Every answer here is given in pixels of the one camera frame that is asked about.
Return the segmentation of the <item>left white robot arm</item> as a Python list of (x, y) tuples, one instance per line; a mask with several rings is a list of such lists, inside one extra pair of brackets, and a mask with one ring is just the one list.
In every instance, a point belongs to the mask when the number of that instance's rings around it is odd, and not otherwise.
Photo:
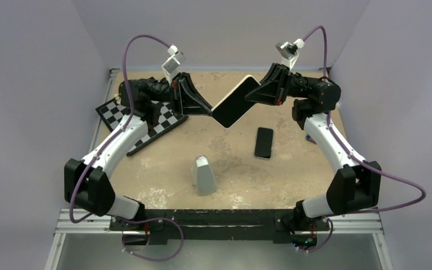
[(116, 99), (124, 107), (121, 121), (94, 150), (65, 164), (64, 195), (73, 223), (84, 221), (74, 216), (74, 210), (80, 208), (88, 215), (123, 219), (131, 230), (138, 230), (145, 224), (145, 205), (116, 194), (110, 183), (114, 170), (131, 147), (159, 126), (159, 102), (169, 105), (176, 115), (211, 116), (212, 107), (186, 72), (160, 80), (124, 78)]

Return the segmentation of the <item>white phone case with phone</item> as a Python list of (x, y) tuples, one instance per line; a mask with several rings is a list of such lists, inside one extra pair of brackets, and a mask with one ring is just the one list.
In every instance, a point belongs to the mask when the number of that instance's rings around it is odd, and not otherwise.
[(255, 105), (255, 102), (246, 101), (245, 96), (259, 86), (252, 75), (245, 76), (212, 108), (212, 118), (223, 128), (232, 127)]

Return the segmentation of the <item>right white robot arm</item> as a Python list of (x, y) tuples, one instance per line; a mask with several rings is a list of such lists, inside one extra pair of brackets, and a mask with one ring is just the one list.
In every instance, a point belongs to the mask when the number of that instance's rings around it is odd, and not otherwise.
[(332, 167), (334, 177), (327, 191), (296, 203), (293, 221), (301, 229), (308, 228), (316, 218), (354, 213), (379, 201), (381, 176), (372, 170), (379, 170), (380, 165), (356, 152), (331, 120), (340, 96), (341, 88), (332, 80), (292, 73), (277, 63), (245, 96), (247, 101), (272, 106), (294, 98), (292, 119), (314, 139)]

